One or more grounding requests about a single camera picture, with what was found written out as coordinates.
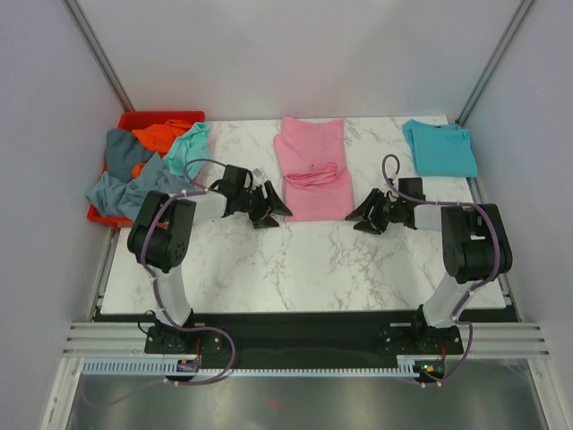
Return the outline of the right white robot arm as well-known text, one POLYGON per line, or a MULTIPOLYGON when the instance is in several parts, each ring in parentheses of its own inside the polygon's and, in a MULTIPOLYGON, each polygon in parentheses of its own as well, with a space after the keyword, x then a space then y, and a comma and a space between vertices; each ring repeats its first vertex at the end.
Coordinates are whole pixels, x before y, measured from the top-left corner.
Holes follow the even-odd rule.
POLYGON ((441 235, 445 274, 408 322, 386 322, 382 345, 396 354, 461 354, 460 315, 477 289, 506 273, 513 257, 494 204, 428 204, 420 178, 401 178, 392 190, 370 191, 346 215, 354 228, 380 235, 391 224, 441 235))

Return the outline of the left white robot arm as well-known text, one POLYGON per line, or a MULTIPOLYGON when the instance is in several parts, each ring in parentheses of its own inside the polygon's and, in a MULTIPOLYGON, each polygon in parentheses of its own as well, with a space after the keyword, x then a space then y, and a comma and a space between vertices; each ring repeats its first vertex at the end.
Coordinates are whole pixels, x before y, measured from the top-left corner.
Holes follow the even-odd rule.
POLYGON ((128 251, 150 276, 156 304, 146 353, 184 354, 201 338, 182 272, 192 227, 237 212, 247 214, 255 229, 277 228, 276 215, 293 215, 269 180, 256 185, 251 170, 234 165, 225 165, 223 176, 198 192, 147 193, 127 239, 128 251))

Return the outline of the pink t shirt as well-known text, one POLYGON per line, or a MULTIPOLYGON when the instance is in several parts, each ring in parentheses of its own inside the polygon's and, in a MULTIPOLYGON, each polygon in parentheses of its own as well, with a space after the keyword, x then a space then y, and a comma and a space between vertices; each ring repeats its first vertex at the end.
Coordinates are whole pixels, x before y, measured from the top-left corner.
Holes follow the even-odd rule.
POLYGON ((293 222, 342 221, 354 208, 346 163, 344 121, 305 122, 282 118, 274 148, 284 202, 293 222))

